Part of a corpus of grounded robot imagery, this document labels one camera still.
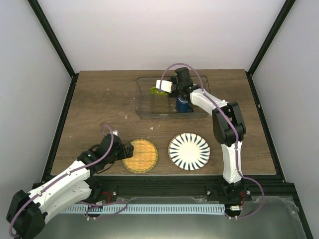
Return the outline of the dark blue mug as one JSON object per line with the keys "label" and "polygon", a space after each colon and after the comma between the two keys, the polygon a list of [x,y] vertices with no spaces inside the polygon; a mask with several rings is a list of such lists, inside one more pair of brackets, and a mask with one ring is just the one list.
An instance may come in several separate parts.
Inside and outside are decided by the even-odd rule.
{"label": "dark blue mug", "polygon": [[193,108],[191,104],[185,100],[182,95],[176,98],[175,108],[179,113],[192,113]]}

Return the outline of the lime green plate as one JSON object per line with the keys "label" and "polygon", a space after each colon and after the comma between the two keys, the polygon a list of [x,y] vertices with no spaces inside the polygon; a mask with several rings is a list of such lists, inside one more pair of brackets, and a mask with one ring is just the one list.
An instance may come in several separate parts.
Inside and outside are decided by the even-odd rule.
{"label": "lime green plate", "polygon": [[167,96],[167,92],[162,91],[156,87],[151,87],[150,88],[150,93],[154,95],[159,95],[159,96]]}

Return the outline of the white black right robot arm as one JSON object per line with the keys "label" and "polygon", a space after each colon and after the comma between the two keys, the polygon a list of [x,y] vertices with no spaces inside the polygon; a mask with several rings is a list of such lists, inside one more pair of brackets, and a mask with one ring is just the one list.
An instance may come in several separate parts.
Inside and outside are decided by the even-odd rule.
{"label": "white black right robot arm", "polygon": [[241,147],[246,126],[237,102],[227,102],[211,95],[204,88],[199,73],[191,66],[176,63],[174,80],[165,80],[165,73],[156,87],[169,96],[181,96],[188,103],[200,107],[212,116],[213,135],[221,145],[223,155],[223,179],[228,183],[221,188],[221,194],[228,201],[239,195],[237,184],[245,177],[241,168]]}

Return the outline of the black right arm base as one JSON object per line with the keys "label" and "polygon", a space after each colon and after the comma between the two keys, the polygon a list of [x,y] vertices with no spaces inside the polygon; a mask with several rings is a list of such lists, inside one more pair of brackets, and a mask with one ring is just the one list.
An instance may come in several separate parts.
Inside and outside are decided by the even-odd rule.
{"label": "black right arm base", "polygon": [[227,182],[207,184],[205,187],[209,201],[218,201],[221,204],[239,204],[241,201],[251,201],[247,194],[248,187],[243,182],[228,184]]}

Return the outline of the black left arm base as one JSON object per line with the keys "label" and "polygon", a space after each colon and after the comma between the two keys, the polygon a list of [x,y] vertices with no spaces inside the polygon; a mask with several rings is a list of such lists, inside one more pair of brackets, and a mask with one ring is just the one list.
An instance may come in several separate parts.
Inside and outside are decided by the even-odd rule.
{"label": "black left arm base", "polygon": [[108,192],[108,191],[94,191],[90,194],[90,196],[83,200],[86,203],[91,203],[91,204],[98,204],[102,202],[110,203],[114,202],[116,200],[116,195],[113,194],[113,192]]}

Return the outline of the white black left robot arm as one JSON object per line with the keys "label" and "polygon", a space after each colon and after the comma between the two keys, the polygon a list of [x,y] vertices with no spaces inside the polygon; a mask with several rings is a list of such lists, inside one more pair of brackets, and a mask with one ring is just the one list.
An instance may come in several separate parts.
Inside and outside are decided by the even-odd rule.
{"label": "white black left robot arm", "polygon": [[106,165],[131,158],[133,152],[130,142],[122,142],[110,133],[51,180],[29,192],[15,193],[6,216],[9,235],[32,239],[66,208],[76,203],[95,204],[105,200],[102,185],[94,175],[102,172]]}

